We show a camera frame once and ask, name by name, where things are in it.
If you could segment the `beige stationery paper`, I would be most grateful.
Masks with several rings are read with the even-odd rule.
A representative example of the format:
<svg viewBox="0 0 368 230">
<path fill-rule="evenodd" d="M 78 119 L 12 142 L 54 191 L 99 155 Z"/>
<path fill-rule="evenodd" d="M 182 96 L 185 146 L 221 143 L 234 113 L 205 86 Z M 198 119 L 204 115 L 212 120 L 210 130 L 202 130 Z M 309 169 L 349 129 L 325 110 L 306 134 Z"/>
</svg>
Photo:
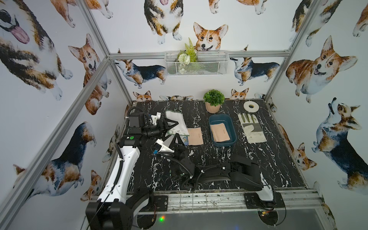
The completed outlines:
<svg viewBox="0 0 368 230">
<path fill-rule="evenodd" d="M 225 142 L 231 140 L 224 123 L 210 126 L 215 142 Z"/>
<path fill-rule="evenodd" d="M 188 128 L 188 144 L 192 146 L 203 145 L 202 130 L 200 127 Z"/>
</svg>

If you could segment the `teal plastic storage box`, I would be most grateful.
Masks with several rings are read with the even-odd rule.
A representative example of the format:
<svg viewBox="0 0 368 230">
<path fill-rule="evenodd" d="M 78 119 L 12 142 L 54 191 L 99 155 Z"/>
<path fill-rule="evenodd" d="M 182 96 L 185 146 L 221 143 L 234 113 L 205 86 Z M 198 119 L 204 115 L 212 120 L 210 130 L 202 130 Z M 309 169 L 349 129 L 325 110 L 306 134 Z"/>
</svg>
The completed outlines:
<svg viewBox="0 0 368 230">
<path fill-rule="evenodd" d="M 230 147 L 237 141 L 237 135 L 230 116 L 216 114 L 209 117 L 211 138 L 216 147 Z"/>
</svg>

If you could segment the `blue bordered stationery paper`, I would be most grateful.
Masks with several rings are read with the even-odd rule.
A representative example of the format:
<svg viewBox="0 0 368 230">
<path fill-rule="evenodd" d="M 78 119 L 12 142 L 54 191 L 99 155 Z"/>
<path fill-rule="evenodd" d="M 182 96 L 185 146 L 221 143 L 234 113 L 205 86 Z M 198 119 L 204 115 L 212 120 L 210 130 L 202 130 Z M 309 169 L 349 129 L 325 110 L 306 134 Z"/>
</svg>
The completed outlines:
<svg viewBox="0 0 368 230">
<path fill-rule="evenodd" d="M 180 137 L 181 137 L 181 140 L 184 143 L 184 145 L 188 146 L 189 145 L 188 136 L 181 135 Z"/>
</svg>

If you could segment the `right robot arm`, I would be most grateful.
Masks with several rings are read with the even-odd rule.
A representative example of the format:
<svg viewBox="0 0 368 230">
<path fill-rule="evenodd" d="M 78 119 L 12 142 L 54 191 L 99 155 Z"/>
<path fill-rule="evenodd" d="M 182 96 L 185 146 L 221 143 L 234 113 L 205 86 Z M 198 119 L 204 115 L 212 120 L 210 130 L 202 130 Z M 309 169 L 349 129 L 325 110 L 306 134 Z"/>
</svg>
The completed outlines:
<svg viewBox="0 0 368 230">
<path fill-rule="evenodd" d="M 203 184 L 230 181 L 242 189 L 255 192 L 263 202 L 274 201 L 274 190 L 264 178 L 259 165 L 245 157 L 232 155 L 223 163 L 197 166 L 189 159 L 189 149 L 178 134 L 174 135 L 169 146 L 157 140 L 155 148 L 156 155 L 170 161 L 170 176 L 179 181 L 181 190 L 194 192 Z"/>
</svg>

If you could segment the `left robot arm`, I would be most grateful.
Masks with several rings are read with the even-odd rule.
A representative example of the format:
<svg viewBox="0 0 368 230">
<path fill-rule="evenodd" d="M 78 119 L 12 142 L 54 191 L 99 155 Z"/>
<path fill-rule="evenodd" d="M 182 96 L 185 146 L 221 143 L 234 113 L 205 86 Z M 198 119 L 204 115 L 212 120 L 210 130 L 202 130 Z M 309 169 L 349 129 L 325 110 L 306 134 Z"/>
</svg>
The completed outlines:
<svg viewBox="0 0 368 230">
<path fill-rule="evenodd" d="M 149 115 L 137 107 L 128 110 L 121 138 L 116 142 L 118 156 L 108 182 L 97 201 L 87 205 L 85 214 L 88 230 L 130 230 L 150 228 L 155 219 L 138 224 L 138 213 L 143 208 L 155 207 L 153 190 L 139 188 L 127 197 L 129 181 L 140 157 L 142 146 L 149 140 L 162 140 L 178 122 L 165 114 Z"/>
</svg>

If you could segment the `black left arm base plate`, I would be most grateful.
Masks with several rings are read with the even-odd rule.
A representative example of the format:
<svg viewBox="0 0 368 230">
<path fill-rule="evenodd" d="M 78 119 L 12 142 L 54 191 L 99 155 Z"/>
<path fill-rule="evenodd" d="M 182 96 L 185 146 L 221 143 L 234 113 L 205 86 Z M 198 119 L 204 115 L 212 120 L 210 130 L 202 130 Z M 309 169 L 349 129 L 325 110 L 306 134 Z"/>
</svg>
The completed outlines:
<svg viewBox="0 0 368 230">
<path fill-rule="evenodd" d="M 147 211 L 166 212 L 168 210 L 168 198 L 167 195 L 154 195 L 150 197 Z"/>
</svg>

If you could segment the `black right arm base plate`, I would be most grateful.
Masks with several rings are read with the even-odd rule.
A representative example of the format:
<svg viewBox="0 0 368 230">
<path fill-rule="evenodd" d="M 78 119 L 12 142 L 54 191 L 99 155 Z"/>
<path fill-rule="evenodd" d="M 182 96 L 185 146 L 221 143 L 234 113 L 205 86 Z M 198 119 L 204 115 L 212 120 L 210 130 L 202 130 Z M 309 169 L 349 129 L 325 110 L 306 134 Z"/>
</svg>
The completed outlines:
<svg viewBox="0 0 368 230">
<path fill-rule="evenodd" d="M 257 193 L 245 193 L 244 200 L 248 209 L 272 211 L 274 209 L 282 209 L 286 207 L 282 195 L 278 192 L 273 192 L 272 201 L 262 201 Z"/>
</svg>

